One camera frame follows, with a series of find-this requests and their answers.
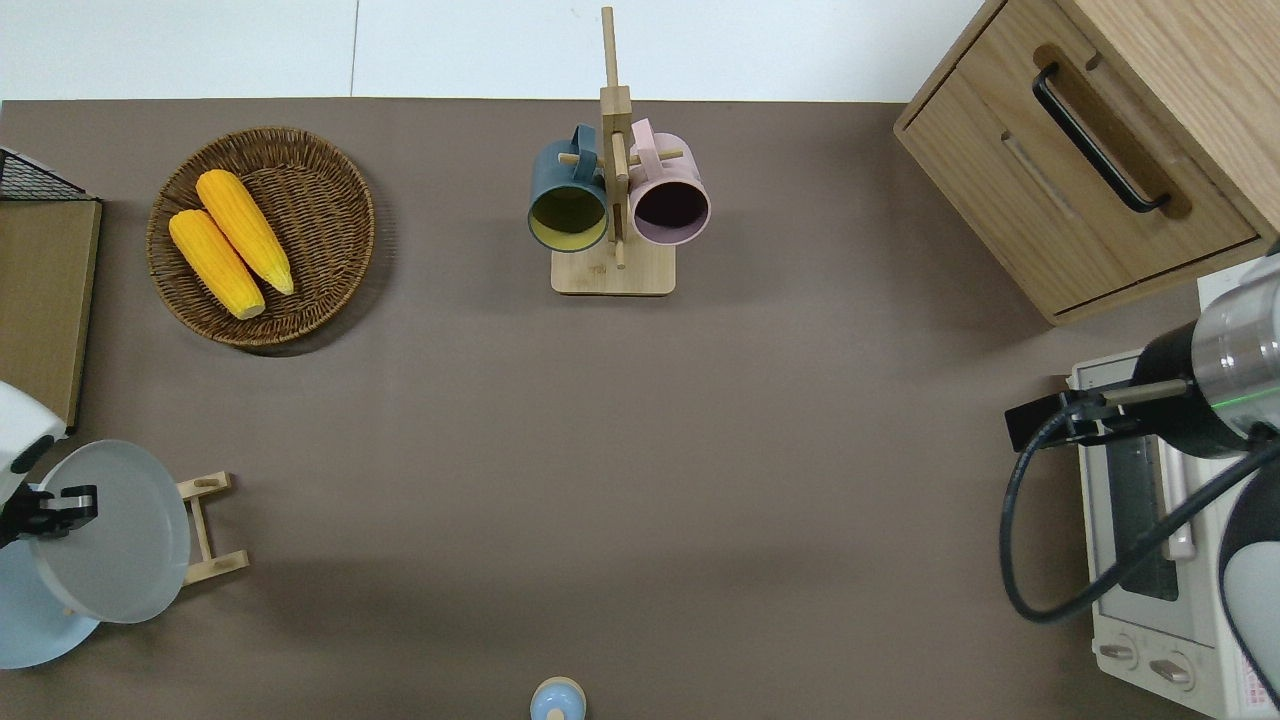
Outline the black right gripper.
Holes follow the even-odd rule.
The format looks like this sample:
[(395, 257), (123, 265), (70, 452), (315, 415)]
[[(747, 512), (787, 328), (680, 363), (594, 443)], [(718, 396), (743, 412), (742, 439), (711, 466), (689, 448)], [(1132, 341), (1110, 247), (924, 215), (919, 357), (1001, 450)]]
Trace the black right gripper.
[(1004, 411), (1011, 448), (1020, 454), (1060, 409), (1080, 407), (1055, 429), (1056, 445), (1106, 445), (1157, 436), (1175, 450), (1206, 459), (1247, 450), (1244, 430), (1231, 428), (1211, 409), (1196, 374), (1189, 322), (1152, 340), (1135, 357), (1132, 374), (1117, 383), (1068, 389)]

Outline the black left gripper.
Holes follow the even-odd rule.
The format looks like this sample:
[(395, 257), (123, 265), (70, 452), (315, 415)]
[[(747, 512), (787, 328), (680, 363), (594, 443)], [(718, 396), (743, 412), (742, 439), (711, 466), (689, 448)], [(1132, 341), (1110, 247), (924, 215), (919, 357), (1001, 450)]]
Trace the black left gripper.
[(99, 516), (97, 486), (69, 486), (58, 493), (18, 486), (1, 511), (1, 548), (45, 532), (72, 532)]

